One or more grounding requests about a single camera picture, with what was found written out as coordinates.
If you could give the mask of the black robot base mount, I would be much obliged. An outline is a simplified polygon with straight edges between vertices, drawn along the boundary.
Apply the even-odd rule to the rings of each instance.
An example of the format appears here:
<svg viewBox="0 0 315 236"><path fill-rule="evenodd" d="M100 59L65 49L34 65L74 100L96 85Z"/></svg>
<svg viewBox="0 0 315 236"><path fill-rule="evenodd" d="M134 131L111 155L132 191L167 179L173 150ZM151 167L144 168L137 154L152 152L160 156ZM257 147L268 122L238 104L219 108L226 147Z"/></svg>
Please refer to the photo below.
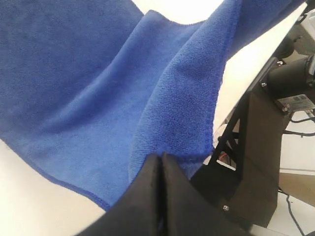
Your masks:
<svg viewBox="0 0 315 236"><path fill-rule="evenodd" d="M212 160L191 178L213 206L241 223L266 227L278 204L280 155L288 111L267 88L269 59L238 102Z"/></svg>

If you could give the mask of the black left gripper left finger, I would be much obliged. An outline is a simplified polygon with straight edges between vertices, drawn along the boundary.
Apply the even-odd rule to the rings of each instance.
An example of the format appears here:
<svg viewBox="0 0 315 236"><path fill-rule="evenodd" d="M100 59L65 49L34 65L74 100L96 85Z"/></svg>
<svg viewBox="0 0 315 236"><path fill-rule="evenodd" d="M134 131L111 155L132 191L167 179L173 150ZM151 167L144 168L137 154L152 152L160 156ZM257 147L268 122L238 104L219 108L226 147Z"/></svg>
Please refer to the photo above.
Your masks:
<svg viewBox="0 0 315 236"><path fill-rule="evenodd" d="M79 236L157 236L160 220L160 160L149 154L119 200Z"/></svg>

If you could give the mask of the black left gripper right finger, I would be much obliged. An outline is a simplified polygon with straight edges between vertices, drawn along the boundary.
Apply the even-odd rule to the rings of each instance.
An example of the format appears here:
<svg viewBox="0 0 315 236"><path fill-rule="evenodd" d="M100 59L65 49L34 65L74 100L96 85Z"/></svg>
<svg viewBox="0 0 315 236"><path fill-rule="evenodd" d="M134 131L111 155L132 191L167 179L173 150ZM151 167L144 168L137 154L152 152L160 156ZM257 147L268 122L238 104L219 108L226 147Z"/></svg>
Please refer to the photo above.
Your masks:
<svg viewBox="0 0 315 236"><path fill-rule="evenodd" d="M196 191L175 156L163 153L164 234L166 236L247 236Z"/></svg>

